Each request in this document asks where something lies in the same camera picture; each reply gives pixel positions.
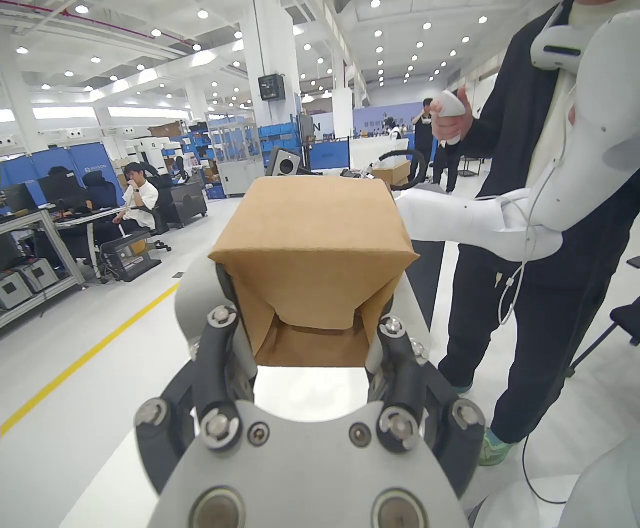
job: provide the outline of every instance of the cardboard box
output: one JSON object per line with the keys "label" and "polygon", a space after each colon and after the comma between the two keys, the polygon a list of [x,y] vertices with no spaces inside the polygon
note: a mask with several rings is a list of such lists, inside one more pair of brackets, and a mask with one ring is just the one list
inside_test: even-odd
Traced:
{"label": "cardboard box", "polygon": [[180,122],[169,123],[160,127],[149,127],[149,133],[155,138],[176,138],[182,136]]}
{"label": "cardboard box", "polygon": [[253,183],[210,258],[259,365],[362,367],[418,255],[382,181],[282,177]]}
{"label": "cardboard box", "polygon": [[371,173],[389,185],[404,185],[409,181],[411,162],[403,161],[393,168],[374,169]]}

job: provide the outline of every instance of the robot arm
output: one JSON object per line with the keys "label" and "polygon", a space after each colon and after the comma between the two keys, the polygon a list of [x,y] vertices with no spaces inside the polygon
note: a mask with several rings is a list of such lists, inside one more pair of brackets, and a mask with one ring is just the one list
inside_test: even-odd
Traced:
{"label": "robot arm", "polygon": [[[490,200],[405,191],[397,204],[412,239],[471,244],[514,262],[558,251],[562,232],[640,168],[639,29],[640,11],[634,11],[594,34],[578,69],[572,136],[532,189]],[[452,94],[440,100],[446,115],[463,112]]]}

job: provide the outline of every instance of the cable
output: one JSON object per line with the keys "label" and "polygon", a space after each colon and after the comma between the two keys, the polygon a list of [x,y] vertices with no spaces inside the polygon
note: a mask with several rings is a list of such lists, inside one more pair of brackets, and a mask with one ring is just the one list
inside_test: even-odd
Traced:
{"label": "cable", "polygon": [[531,481],[529,480],[529,476],[527,475],[527,468],[524,465],[524,455],[527,452],[527,445],[529,445],[529,437],[527,436],[527,439],[524,442],[524,448],[522,449],[522,471],[524,472],[524,477],[527,480],[527,485],[529,486],[529,489],[533,492],[533,494],[539,498],[539,500],[541,500],[542,502],[546,502],[547,504],[553,504],[555,506],[564,506],[567,502],[568,499],[565,501],[554,501],[554,500],[548,500],[545,499],[543,497],[540,496],[540,494],[534,489],[533,485],[531,484]]}

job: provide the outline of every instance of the green sneaker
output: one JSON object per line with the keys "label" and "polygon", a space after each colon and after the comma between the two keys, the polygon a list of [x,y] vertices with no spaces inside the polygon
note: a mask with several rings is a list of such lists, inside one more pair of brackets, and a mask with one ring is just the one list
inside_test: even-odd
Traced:
{"label": "green sneaker", "polygon": [[491,429],[487,429],[484,433],[484,442],[482,451],[480,452],[480,467],[497,466],[501,464],[509,451],[515,444],[505,444],[500,438],[495,436]]}

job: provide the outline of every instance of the black pants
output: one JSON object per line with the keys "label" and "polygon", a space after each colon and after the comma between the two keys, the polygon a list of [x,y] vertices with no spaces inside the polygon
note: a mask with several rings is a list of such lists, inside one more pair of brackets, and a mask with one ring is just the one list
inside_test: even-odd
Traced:
{"label": "black pants", "polygon": [[[432,149],[433,149],[433,142],[430,144],[429,147],[420,147],[420,148],[416,147],[416,150],[424,156],[424,161],[427,165],[425,169],[429,168]],[[418,158],[414,157],[411,160],[411,173],[409,174],[409,181],[412,181],[415,178],[416,174],[418,174]]]}
{"label": "black pants", "polygon": [[442,172],[448,168],[447,192],[452,193],[458,181],[458,165],[460,165],[460,156],[449,155],[442,146],[438,146],[433,160],[433,183],[440,185]]}
{"label": "black pants", "polygon": [[[460,246],[453,282],[449,347],[438,369],[454,387],[468,387],[499,327],[498,304],[507,272],[496,287],[499,268],[487,264],[484,250]],[[564,375],[602,305],[611,278],[592,280],[583,289],[522,284],[515,305],[518,342],[509,385],[495,406],[491,429],[514,444],[537,427],[564,387]],[[511,305],[516,284],[503,304]]]}

